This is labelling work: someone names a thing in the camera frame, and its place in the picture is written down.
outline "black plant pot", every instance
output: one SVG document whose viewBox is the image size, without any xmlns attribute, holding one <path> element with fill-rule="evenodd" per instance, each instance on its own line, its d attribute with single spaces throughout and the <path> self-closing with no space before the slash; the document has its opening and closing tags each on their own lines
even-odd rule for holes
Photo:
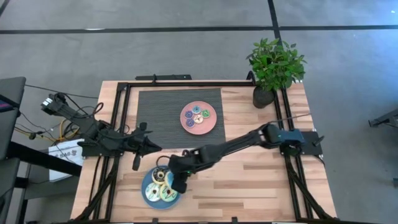
<svg viewBox="0 0 398 224">
<path fill-rule="evenodd" d="M 256 108 L 263 109 L 274 100 L 275 94 L 273 91 L 263 90 L 259 86 L 255 87 L 253 91 L 253 105 Z"/>
</svg>

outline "green plant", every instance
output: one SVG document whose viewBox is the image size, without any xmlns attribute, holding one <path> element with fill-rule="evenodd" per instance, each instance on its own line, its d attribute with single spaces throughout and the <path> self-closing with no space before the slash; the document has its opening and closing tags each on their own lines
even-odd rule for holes
<svg viewBox="0 0 398 224">
<path fill-rule="evenodd" d="M 292 82 L 302 80 L 304 77 L 303 63 L 307 63 L 304 55 L 297 55 L 296 44 L 289 45 L 279 39 L 267 43 L 268 39 L 261 39 L 260 43 L 254 43 L 256 48 L 246 58 L 252 65 L 253 72 L 256 74 L 258 86 L 263 90 L 278 90 L 289 88 Z"/>
</svg>

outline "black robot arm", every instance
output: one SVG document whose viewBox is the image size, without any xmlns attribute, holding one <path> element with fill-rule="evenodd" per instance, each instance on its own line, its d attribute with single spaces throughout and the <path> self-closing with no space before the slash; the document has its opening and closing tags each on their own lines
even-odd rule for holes
<svg viewBox="0 0 398 224">
<path fill-rule="evenodd" d="M 190 174 L 209 169 L 222 157 L 247 147 L 261 146 L 272 149 L 282 144 L 297 146 L 303 143 L 305 143 L 304 138 L 298 129 L 283 131 L 267 123 L 244 136 L 222 144 L 206 145 L 191 151 L 185 150 L 182 156 L 171 155 L 170 157 L 168 167 L 174 175 L 171 187 L 177 192 L 185 193 L 186 181 Z"/>
<path fill-rule="evenodd" d="M 94 114 L 103 106 L 100 103 L 93 114 L 81 114 L 68 106 L 65 96 L 61 93 L 50 94 L 42 103 L 42 110 L 49 115 L 63 116 L 80 128 L 83 142 L 79 146 L 83 148 L 82 156 L 120 156 L 124 152 L 136 154 L 133 170 L 138 170 L 142 156 L 158 152 L 161 147 L 151 142 L 146 136 L 146 123 L 141 123 L 131 134 L 123 134 L 115 131 L 105 121 L 97 121 Z"/>
</svg>

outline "concrete floor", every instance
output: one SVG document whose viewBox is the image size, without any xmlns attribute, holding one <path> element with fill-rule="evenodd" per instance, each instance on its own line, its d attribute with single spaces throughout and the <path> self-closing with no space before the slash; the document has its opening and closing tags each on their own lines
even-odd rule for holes
<svg viewBox="0 0 398 224">
<path fill-rule="evenodd" d="M 398 24 L 398 2 L 393 0 L 274 2 L 280 26 Z M 271 24 L 265 0 L 11 0 L 0 18 L 0 30 Z M 368 119 L 398 107 L 398 30 L 281 35 L 297 43 L 308 62 L 304 84 L 315 126 L 326 136 L 322 146 L 338 216 L 395 223 L 398 191 L 391 180 L 398 176 L 398 130 L 369 128 Z M 274 33 L 0 35 L 0 77 L 25 76 L 31 85 L 91 96 L 98 95 L 103 80 L 133 80 L 153 73 L 242 79 L 250 70 L 246 55 L 262 37 L 272 39 Z M 60 121 L 40 111 L 47 94 L 26 88 L 21 107 L 43 127 Z M 22 118 L 18 122 L 33 128 Z M 19 133 L 13 140 L 36 149 L 50 144 Z M 66 221 L 73 199 L 74 195 L 62 195 L 32 200 L 26 220 Z M 10 213 L 8 223 L 13 221 Z"/>
</svg>

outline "wooden tabletop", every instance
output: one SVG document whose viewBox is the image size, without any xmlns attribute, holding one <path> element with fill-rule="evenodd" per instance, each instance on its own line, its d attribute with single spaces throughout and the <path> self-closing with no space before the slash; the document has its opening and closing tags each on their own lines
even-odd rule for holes
<svg viewBox="0 0 398 224">
<path fill-rule="evenodd" d="M 98 102 L 103 102 L 104 108 L 96 115 L 96 119 L 110 121 L 117 83 L 103 82 Z M 276 120 L 274 105 L 268 105 L 261 110 L 253 106 L 253 87 L 134 87 L 129 99 L 126 124 L 130 127 L 136 126 L 140 91 L 199 88 L 221 88 L 226 140 Z M 293 84 L 287 93 L 293 116 L 309 113 L 307 97 L 301 83 Z M 281 96 L 279 93 L 281 110 L 285 116 Z M 117 122 L 120 121 L 123 99 L 122 94 Z M 312 130 L 312 117 L 295 118 L 294 125 L 302 130 Z M 187 192 L 174 208 L 154 210 L 148 207 L 141 196 L 143 177 L 155 166 L 155 160 L 159 156 L 180 154 L 181 151 L 168 149 L 149 154 L 141 159 L 138 171 L 131 169 L 133 154 L 125 153 L 122 156 L 112 222 L 151 222 L 153 218 L 159 218 L 160 222 L 230 222 L 231 217 L 237 217 L 242 222 L 295 220 L 284 158 L 279 154 L 279 149 L 269 150 L 257 146 L 228 155 L 211 169 L 193 175 L 187 182 Z M 327 213 L 335 216 L 324 166 L 313 156 L 302 156 L 302 160 L 309 191 Z M 84 161 L 71 218 L 79 215 L 88 204 L 96 161 L 96 157 Z M 100 178 L 101 164 L 102 162 L 98 168 L 96 185 Z M 305 217 L 302 195 L 299 190 L 297 192 L 302 216 Z M 106 192 L 103 197 L 100 217 L 104 217 L 107 195 Z"/>
</svg>

